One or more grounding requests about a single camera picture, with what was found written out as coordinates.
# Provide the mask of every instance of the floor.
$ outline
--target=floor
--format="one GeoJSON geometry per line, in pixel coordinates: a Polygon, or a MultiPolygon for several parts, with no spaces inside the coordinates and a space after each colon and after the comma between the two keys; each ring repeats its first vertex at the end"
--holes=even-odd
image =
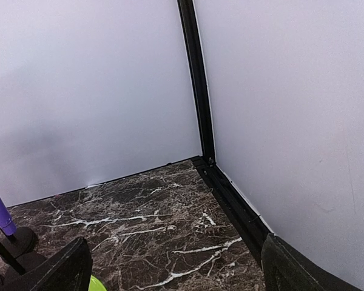
{"type": "Polygon", "coordinates": [[[108,291],[265,289],[262,271],[190,161],[10,212],[37,233],[46,257],[84,236],[93,274],[108,291]]]}

